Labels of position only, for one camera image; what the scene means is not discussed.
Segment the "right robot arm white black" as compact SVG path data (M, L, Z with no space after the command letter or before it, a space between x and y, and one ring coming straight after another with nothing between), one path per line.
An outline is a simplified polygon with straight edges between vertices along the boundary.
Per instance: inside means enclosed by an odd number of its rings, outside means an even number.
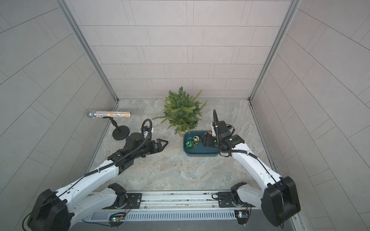
M232 191L235 204L249 203L262 210L267 220L275 227L301 211L297 187L290 177L283 178L260 160L238 135L221 139L205 133L203 146L218 148L230 154L250 173L260 189L244 183L235 185Z

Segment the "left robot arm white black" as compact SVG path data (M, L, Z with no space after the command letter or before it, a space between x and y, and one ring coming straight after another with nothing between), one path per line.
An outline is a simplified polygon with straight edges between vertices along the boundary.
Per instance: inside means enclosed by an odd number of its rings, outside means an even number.
M67 231L101 209L130 208L132 204L127 191L117 183L110 184L100 192L93 191L132 166L135 159L160 153L167 145L166 140L151 141L140 133L133 133L126 138L124 148L110 155L95 170L56 191L47 189L42 192L33 210L24 218L22 228L32 231Z

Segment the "gold ball ornament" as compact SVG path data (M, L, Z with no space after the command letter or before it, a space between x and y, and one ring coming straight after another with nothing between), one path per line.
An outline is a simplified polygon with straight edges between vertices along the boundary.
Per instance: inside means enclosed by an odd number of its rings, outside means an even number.
M193 142L194 142L195 144L198 144L198 143L200 142L200 137L199 137L199 136L194 136L194 137L193 137Z

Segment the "green glitter ball ornament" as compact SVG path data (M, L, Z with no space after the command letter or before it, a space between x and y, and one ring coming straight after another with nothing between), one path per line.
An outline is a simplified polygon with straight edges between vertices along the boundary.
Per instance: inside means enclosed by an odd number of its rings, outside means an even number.
M192 140L187 140L185 142L185 148L187 148L187 149L192 149L192 148L194 148L194 146L195 146L195 143Z

